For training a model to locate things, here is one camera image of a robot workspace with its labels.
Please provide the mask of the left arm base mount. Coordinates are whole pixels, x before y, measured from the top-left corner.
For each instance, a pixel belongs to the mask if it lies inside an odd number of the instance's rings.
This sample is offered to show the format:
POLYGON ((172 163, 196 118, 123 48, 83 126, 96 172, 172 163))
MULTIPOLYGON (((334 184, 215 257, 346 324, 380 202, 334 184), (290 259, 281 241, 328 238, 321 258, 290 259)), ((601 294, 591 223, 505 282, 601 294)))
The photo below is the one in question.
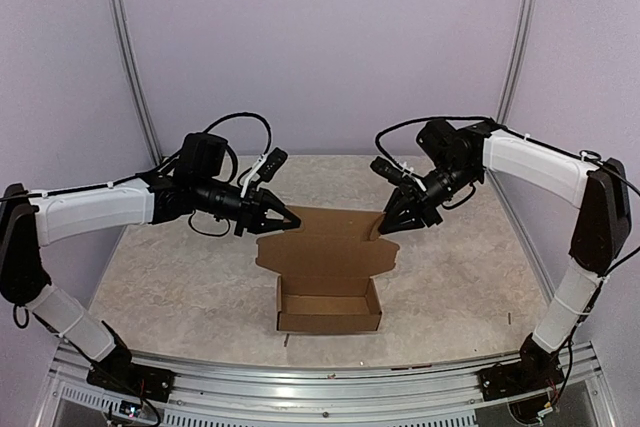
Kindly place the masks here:
POLYGON ((131 364, 122 378, 105 374, 93 367, 88 375, 90 385, 141 399, 166 403, 172 391, 175 373, 168 369, 131 364))

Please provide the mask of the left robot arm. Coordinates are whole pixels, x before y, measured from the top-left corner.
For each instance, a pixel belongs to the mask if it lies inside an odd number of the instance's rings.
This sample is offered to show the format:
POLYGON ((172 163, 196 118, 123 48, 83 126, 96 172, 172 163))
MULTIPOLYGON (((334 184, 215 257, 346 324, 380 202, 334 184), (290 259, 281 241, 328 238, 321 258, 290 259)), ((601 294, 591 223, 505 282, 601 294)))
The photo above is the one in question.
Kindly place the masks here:
POLYGON ((234 233, 295 229, 300 218, 262 188, 287 159, 276 148, 252 167, 246 182, 218 180, 226 139, 190 133, 168 172, 159 169, 129 180, 61 191, 28 191, 10 185, 1 200, 1 295, 97 363, 102 377, 121 392, 133 390, 140 371, 126 344, 82 304, 54 285, 40 250, 56 241, 128 225, 156 225, 203 212, 234 224, 234 233))

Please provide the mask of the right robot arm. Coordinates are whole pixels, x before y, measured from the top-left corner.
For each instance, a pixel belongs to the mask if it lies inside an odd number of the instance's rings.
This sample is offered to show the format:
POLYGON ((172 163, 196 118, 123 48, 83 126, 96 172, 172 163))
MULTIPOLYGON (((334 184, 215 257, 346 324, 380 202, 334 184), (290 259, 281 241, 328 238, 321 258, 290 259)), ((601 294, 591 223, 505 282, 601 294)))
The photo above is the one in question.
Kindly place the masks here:
POLYGON ((438 225, 444 210, 458 208, 454 196, 474 189, 488 173, 502 173, 539 187, 578 211, 569 248, 570 265, 546 314, 520 350, 511 380, 523 391, 546 379, 559 351, 593 309, 606 281, 627 262, 620 254, 631 233, 629 194, 635 187, 624 166, 583 150, 572 154, 515 132, 485 116, 416 119, 416 143, 433 164, 424 175, 400 163, 374 138, 378 156, 370 168, 394 190, 383 210, 380 234, 438 225))

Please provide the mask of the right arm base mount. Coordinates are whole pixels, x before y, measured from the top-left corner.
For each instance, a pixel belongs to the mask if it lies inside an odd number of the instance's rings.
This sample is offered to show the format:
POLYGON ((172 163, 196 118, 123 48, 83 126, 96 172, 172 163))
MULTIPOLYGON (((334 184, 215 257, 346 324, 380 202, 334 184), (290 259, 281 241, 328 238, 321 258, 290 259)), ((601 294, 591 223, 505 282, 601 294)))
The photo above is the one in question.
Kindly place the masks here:
POLYGON ((493 401, 546 389, 553 384, 559 386, 564 381, 564 374, 558 363, 542 371, 530 371, 525 369, 523 361, 516 361, 481 369, 477 378, 483 400, 493 401))

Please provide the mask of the brown cardboard box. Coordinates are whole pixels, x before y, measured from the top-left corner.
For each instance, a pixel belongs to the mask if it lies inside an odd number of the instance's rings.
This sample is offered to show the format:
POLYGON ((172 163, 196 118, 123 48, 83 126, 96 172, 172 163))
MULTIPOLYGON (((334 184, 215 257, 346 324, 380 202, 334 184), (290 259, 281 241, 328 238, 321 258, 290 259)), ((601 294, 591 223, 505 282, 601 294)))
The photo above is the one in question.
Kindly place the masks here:
POLYGON ((374 277, 395 268, 399 245, 382 238, 375 211, 293 206, 297 229, 259 238, 257 266, 278 275, 276 329, 285 333, 375 332, 382 308, 374 277))

